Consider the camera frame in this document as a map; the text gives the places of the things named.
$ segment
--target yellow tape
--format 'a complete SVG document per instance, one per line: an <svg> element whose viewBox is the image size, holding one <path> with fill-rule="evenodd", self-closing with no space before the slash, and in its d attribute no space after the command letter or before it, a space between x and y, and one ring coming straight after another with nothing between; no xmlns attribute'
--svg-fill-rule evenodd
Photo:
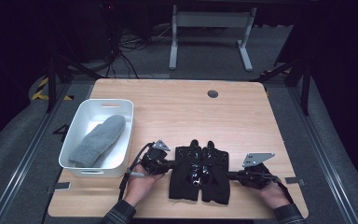
<svg viewBox="0 0 358 224"><path fill-rule="evenodd" d="M45 88L46 84L48 84L48 77L43 78L40 82L34 96L32 97L33 100L48 100L48 95L42 95L42 90ZM75 96L73 95L67 95L63 98L63 100L74 100L74 98Z"/></svg>

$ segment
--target round hole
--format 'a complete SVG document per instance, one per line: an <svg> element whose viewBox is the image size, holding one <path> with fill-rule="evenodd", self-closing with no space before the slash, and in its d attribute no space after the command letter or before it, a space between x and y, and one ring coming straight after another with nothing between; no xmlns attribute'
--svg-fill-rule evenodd
<svg viewBox="0 0 358 224"><path fill-rule="evenodd" d="M208 96L211 98L216 98L219 95L219 93L217 93L217 91L211 90L208 91Z"/></svg>

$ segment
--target metal stand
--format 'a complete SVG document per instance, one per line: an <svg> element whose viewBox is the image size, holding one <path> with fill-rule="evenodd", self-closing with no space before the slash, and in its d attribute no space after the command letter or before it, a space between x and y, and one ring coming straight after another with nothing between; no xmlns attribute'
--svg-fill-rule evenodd
<svg viewBox="0 0 358 224"><path fill-rule="evenodd" d="M68 69L68 65L72 65L77 70L81 71L84 74L87 74L89 77L94 78L95 80L103 78L100 75L89 70L87 67L83 66L80 63L70 60L69 58L59 55L57 53L52 53L51 59L48 63L48 110L49 113L53 106L57 102L57 91L56 91L56 75L60 79L61 83L70 83L72 81L72 74Z"/></svg>
<svg viewBox="0 0 358 224"><path fill-rule="evenodd" d="M170 58L170 70L176 69L178 39L177 28L185 27L240 27L245 28L242 40L238 41L238 47L241 53L245 70L250 72L253 70L248 52L246 51L246 43L252 29L255 19L256 8L253 7L250 12L186 12L177 11L177 5L173 6L172 12L172 46Z"/></svg>

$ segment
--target metal bracket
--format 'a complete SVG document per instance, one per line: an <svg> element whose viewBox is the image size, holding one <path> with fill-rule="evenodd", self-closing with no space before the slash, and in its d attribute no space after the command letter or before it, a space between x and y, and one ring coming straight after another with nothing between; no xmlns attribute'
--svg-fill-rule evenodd
<svg viewBox="0 0 358 224"><path fill-rule="evenodd" d="M248 153L242 167L256 166L275 156L275 153Z"/></svg>
<svg viewBox="0 0 358 224"><path fill-rule="evenodd" d="M160 149L160 150L164 150L164 151L171 151L167 145L165 145L165 143L161 140L158 140L155 144L153 144L153 148L155 149Z"/></svg>
<svg viewBox="0 0 358 224"><path fill-rule="evenodd" d="M61 183L56 183L54 186L48 186L45 192L51 194L54 193L55 190L65 190L70 188L71 188L71 182L61 182Z"/></svg>
<svg viewBox="0 0 358 224"><path fill-rule="evenodd" d="M297 177L286 177L284 180L286 180L286 184L298 184L299 186L307 185L307 183L300 178Z"/></svg>

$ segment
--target wooden table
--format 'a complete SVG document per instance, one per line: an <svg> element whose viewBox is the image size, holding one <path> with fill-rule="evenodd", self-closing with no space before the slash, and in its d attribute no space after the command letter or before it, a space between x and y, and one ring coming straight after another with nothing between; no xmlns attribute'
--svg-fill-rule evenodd
<svg viewBox="0 0 358 224"><path fill-rule="evenodd" d="M211 98L208 91L217 91ZM128 99L134 104L134 126L129 163L149 142L161 139L171 152L198 139L201 147L212 140L229 153L229 171L239 171L249 152L274 152L265 165L282 180L293 177L280 131L264 87L259 83L195 80L99 79L93 99ZM171 200L169 171L138 206L136 217L152 218L269 218L274 217L250 190L230 181L228 205L200 199ZM117 202L121 178L75 177L62 171L59 182L71 182L68 190L56 190L48 213L52 217L102 217ZM286 184L301 214L308 216L298 184Z"/></svg>

